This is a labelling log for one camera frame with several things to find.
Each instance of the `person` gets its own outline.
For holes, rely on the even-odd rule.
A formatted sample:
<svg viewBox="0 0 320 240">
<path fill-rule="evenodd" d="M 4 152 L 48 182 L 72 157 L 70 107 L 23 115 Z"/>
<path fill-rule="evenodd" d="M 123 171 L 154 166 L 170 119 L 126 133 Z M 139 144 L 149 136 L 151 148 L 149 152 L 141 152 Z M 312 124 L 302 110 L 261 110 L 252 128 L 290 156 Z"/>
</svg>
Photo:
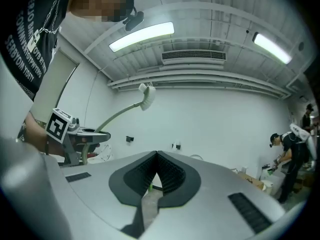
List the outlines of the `person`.
<svg viewBox="0 0 320 240">
<path fill-rule="evenodd" d="M 66 13 L 101 22 L 119 22 L 130 15 L 134 0 L 1 0 L 0 59 L 18 85 L 33 101 L 57 47 Z M 11 109 L 18 109 L 19 102 Z M 45 130 L 29 112 L 18 134 L 39 151 L 47 148 Z M 61 145 L 50 141 L 48 151 L 63 156 Z"/>
<path fill-rule="evenodd" d="M 281 157 L 275 160 L 276 166 L 291 159 L 282 186 L 282 192 L 280 198 L 278 199 L 280 203 L 284 203 L 294 187 L 296 178 L 298 176 L 298 171 L 304 162 L 307 146 L 305 143 L 300 143 L 301 139 L 292 132 L 287 132 L 282 135 L 274 133 L 270 137 L 270 142 L 270 147 L 280 145 L 283 146 L 283 153 Z"/>
<path fill-rule="evenodd" d="M 308 104 L 306 106 L 306 109 L 305 109 L 305 114 L 303 115 L 302 119 L 301 119 L 301 128 L 303 130 L 306 130 L 308 133 L 311 133 L 311 130 L 313 130 L 317 124 L 311 124 L 311 119 L 310 119 L 310 115 L 312 113 L 312 111 L 314 111 L 313 107 L 312 107 L 312 104 Z M 304 160 L 303 160 L 303 167 L 304 168 L 308 168 L 309 167 L 309 157 L 310 157 L 310 154 L 309 152 L 305 152 L 305 156 L 304 156 Z"/>
</svg>

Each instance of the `cardboard box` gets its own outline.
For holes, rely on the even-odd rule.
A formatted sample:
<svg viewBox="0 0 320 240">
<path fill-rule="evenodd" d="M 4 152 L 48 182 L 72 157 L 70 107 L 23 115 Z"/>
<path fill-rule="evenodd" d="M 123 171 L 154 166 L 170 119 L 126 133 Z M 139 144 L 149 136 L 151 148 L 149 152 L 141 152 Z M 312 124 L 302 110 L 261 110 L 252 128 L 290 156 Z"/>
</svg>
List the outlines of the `cardboard box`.
<svg viewBox="0 0 320 240">
<path fill-rule="evenodd" d="M 303 180 L 303 185 L 305 187 L 308 187 L 308 188 L 312 188 L 312 186 L 314 185 L 315 183 L 315 180 L 316 180 L 316 177 L 314 174 L 311 174 L 311 173 L 308 173 L 305 175 L 304 177 L 304 180 Z"/>
<path fill-rule="evenodd" d="M 303 187 L 303 184 L 302 183 L 297 183 L 295 182 L 294 185 L 293 185 L 293 189 L 292 191 L 297 194 L 300 192 L 300 190 L 302 190 L 302 187 Z"/>
<path fill-rule="evenodd" d="M 264 183 L 261 182 L 260 180 L 257 180 L 257 179 L 255 179 L 255 178 L 253 178 L 253 177 L 251 177 L 251 176 L 249 176 L 249 175 L 247 175 L 247 174 L 245 174 L 245 173 L 243 173 L 241 171 L 238 172 L 238 175 L 242 179 L 244 179 L 244 180 L 250 182 L 251 184 L 255 185 L 256 187 L 258 187 L 259 189 L 262 190 L 264 188 Z"/>
</svg>

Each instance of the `ceiling light fixture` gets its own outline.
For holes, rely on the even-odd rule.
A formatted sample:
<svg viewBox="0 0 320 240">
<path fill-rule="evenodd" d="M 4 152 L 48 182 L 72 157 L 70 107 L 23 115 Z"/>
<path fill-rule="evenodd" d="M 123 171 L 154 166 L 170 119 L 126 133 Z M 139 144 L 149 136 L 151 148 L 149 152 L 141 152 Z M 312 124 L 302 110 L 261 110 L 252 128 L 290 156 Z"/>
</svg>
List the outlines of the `ceiling light fixture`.
<svg viewBox="0 0 320 240">
<path fill-rule="evenodd" d="M 252 41 L 256 45 L 262 47 L 263 49 L 266 49 L 269 53 L 272 53 L 285 64 L 288 64 L 292 60 L 292 57 L 283 49 L 281 49 L 277 44 L 258 32 L 254 34 Z"/>
<path fill-rule="evenodd" d="M 172 22 L 161 23 L 128 34 L 110 44 L 109 47 L 115 53 L 137 42 L 141 42 L 146 39 L 155 38 L 163 35 L 173 34 L 174 32 L 175 29 L 174 24 Z"/>
</svg>

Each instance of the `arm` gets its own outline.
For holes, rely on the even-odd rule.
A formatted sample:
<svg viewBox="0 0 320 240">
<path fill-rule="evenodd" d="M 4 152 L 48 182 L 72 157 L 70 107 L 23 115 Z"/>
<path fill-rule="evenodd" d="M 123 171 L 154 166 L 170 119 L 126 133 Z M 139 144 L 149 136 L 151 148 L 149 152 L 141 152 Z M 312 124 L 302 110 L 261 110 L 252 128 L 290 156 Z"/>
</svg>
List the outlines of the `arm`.
<svg viewBox="0 0 320 240">
<path fill-rule="evenodd" d="M 314 125 L 310 125 L 310 126 L 305 126 L 305 127 L 303 127 L 302 129 L 304 129 L 304 130 L 313 130 L 315 128 L 315 126 Z"/>
<path fill-rule="evenodd" d="M 40 152 L 45 152 L 45 147 L 47 143 L 47 134 L 45 129 L 43 129 L 37 122 L 35 121 L 32 114 L 29 112 L 25 118 L 25 142 L 36 147 Z M 49 142 L 49 154 L 59 155 L 64 157 L 64 149 L 62 145 L 51 139 Z"/>
<path fill-rule="evenodd" d="M 291 148 L 288 149 L 288 151 L 283 152 L 282 156 L 277 160 L 278 164 L 290 160 L 292 158 L 292 151 Z"/>
<path fill-rule="evenodd" d="M 302 129 L 307 130 L 307 131 L 311 131 L 315 128 L 315 126 L 312 124 L 310 125 L 310 121 L 307 120 L 306 116 L 304 115 L 302 118 L 302 125 L 301 125 Z"/>
</svg>

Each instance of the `black clothing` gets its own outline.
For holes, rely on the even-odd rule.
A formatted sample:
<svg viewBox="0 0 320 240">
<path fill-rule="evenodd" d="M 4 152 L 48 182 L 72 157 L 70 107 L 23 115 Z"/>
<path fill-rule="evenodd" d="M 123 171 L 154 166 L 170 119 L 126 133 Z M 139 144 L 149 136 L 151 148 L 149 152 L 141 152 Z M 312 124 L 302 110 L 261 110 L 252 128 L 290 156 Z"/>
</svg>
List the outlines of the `black clothing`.
<svg viewBox="0 0 320 240">
<path fill-rule="evenodd" d="M 271 137 L 270 137 L 270 142 L 272 143 L 272 141 L 273 141 L 275 138 L 278 138 L 278 137 L 279 137 L 279 135 L 278 135 L 277 133 L 272 134 Z"/>
<path fill-rule="evenodd" d="M 2 8 L 0 51 L 3 59 L 24 92 L 34 100 L 52 59 L 53 48 L 57 44 L 59 31 L 55 34 L 42 32 L 36 47 L 29 51 L 27 44 L 36 30 L 40 30 L 55 0 L 13 0 Z M 45 25 L 48 30 L 56 30 L 66 17 L 69 0 L 60 0 L 53 8 Z"/>
<path fill-rule="evenodd" d="M 306 109 L 310 110 L 311 112 L 314 111 L 314 109 L 312 108 L 312 104 L 311 103 L 306 106 Z"/>
<path fill-rule="evenodd" d="M 309 127 L 311 125 L 311 119 L 310 116 L 304 114 L 302 119 L 301 119 L 301 128 L 306 130 L 308 133 L 311 132 L 309 129 L 305 129 L 305 127 Z"/>
<path fill-rule="evenodd" d="M 283 146 L 283 151 L 286 152 L 289 149 L 291 149 L 292 151 L 292 157 L 295 156 L 297 153 L 294 152 L 295 149 L 297 148 L 297 145 L 295 145 L 296 143 L 300 142 L 301 139 L 298 138 L 294 133 L 289 133 L 288 135 L 284 136 L 280 135 L 280 140 L 282 142 L 282 146 Z"/>
<path fill-rule="evenodd" d="M 294 188 L 294 184 L 298 176 L 298 171 L 304 162 L 307 146 L 305 143 L 293 144 L 291 146 L 291 151 L 292 151 L 292 159 L 284 179 L 281 196 L 278 200 L 280 203 L 283 203 L 287 200 L 288 195 L 291 193 L 292 189 Z"/>
</svg>

